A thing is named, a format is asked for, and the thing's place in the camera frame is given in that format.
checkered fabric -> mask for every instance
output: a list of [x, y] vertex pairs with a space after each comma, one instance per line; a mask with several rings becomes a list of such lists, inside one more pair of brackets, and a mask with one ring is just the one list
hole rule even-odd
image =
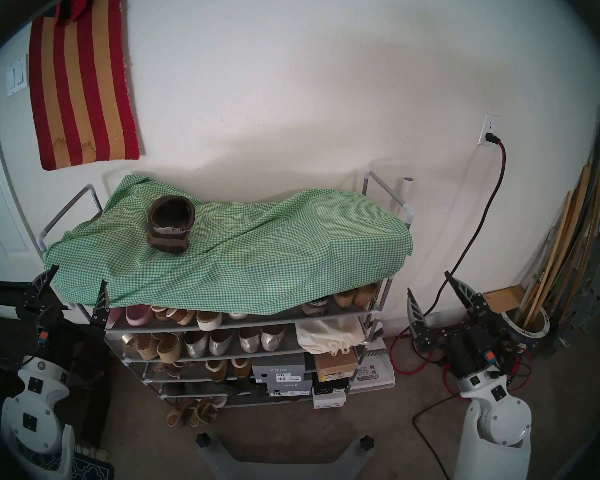
[[[147, 244], [147, 209], [165, 195], [191, 199], [189, 248]], [[397, 217], [362, 194], [309, 189], [282, 203], [202, 203], [142, 175], [127, 175], [98, 219], [45, 252], [67, 301], [94, 305], [108, 282], [112, 307], [147, 304], [271, 314], [395, 274], [413, 249]]]

shoe box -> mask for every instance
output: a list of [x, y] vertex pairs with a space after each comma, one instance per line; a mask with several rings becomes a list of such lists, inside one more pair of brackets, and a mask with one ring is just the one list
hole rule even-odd
[[350, 378], [358, 367], [358, 360], [353, 350], [347, 354], [338, 351], [335, 356], [331, 353], [314, 354], [313, 360], [320, 382]]
[[272, 398], [278, 396], [310, 396], [313, 385], [311, 375], [307, 374], [300, 382], [271, 382], [267, 383], [267, 390]]
[[322, 408], [341, 408], [347, 401], [347, 394], [344, 392], [316, 394], [315, 389], [311, 393], [313, 396], [313, 409]]
[[385, 342], [377, 338], [366, 347], [365, 359], [351, 382], [350, 394], [395, 387], [394, 368]]
[[275, 356], [263, 356], [254, 358], [253, 376], [256, 383], [297, 383], [305, 380], [305, 355], [277, 354]]
[[345, 392], [347, 390], [347, 385], [349, 385], [349, 378], [338, 378], [336, 380], [328, 380], [326, 382], [321, 382], [318, 379], [318, 374], [313, 374], [313, 393], [316, 396], [320, 396], [323, 394], [337, 394], [338, 392]]

gray shoe box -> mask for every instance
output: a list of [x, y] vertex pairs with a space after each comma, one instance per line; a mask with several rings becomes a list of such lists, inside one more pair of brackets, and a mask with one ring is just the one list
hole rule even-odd
[[254, 358], [251, 369], [257, 383], [302, 382], [305, 379], [305, 355], [279, 354]]
[[278, 396], [311, 396], [313, 384], [311, 374], [307, 374], [307, 379], [300, 382], [267, 383], [267, 390], [272, 398]]

black knob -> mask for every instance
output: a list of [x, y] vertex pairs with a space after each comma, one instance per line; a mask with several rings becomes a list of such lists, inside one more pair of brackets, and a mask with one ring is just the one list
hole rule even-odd
[[206, 433], [199, 433], [196, 437], [196, 444], [198, 447], [206, 447], [211, 445], [211, 437]]
[[369, 437], [369, 435], [365, 435], [363, 438], [360, 439], [360, 447], [362, 447], [362, 449], [364, 449], [365, 451], [370, 451], [371, 449], [373, 449], [373, 438]]

cardboard box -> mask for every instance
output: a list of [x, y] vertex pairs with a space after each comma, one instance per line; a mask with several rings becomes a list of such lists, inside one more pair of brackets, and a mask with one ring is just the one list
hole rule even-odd
[[525, 297], [525, 289], [521, 285], [512, 285], [506, 289], [487, 292], [483, 296], [491, 311], [504, 313], [520, 306], [522, 298]]
[[347, 354], [338, 351], [335, 356], [332, 356], [331, 353], [314, 354], [313, 360], [320, 382], [349, 378], [353, 376], [358, 367], [358, 361], [353, 350]]
[[389, 360], [385, 341], [378, 338], [367, 344], [365, 358], [357, 368], [349, 393], [378, 391], [391, 387], [395, 387], [394, 367]]
[[277, 396], [309, 396], [311, 395], [313, 383], [311, 378], [300, 382], [267, 383], [267, 390], [272, 398]]
[[279, 354], [254, 358], [251, 369], [257, 383], [302, 382], [305, 375], [305, 355]]
[[347, 394], [344, 392], [323, 393], [319, 395], [315, 395], [315, 393], [312, 392], [311, 394], [313, 395], [314, 410], [322, 408], [341, 408], [344, 406], [345, 401], [347, 401]]
[[313, 393], [316, 396], [322, 394], [335, 394], [338, 392], [345, 392], [349, 385], [349, 378], [339, 378], [337, 380], [329, 380], [327, 382], [321, 382], [318, 380], [318, 374], [313, 374]]

